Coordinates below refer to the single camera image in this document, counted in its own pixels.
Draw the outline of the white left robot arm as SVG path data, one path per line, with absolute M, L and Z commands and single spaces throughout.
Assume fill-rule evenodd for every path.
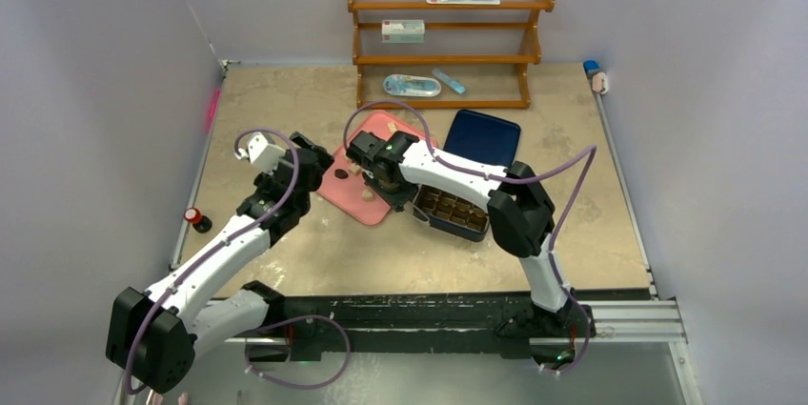
M 255 287 L 211 305 L 215 294 L 259 255 L 295 228 L 311 208 L 333 164 L 329 152 L 305 135 L 272 130 L 244 132 L 234 154 L 259 170 L 254 192 L 203 249 L 144 291 L 126 288 L 113 301 L 106 358 L 124 372 L 124 391 L 163 394 L 188 373 L 193 361 L 218 343 L 254 330 L 271 337 L 284 312 Z M 283 138 L 285 148 L 275 144 Z

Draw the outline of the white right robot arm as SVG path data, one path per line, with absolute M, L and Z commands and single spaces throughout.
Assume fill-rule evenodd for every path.
M 345 150 L 363 178 L 397 212 L 423 188 L 465 200 L 486 213 L 500 249 L 516 257 L 524 271 L 535 309 L 536 326 L 548 335 L 568 328 L 571 291 L 552 259 L 555 204 L 522 162 L 492 166 L 438 150 L 426 139 L 395 132 L 382 139 L 358 132 Z

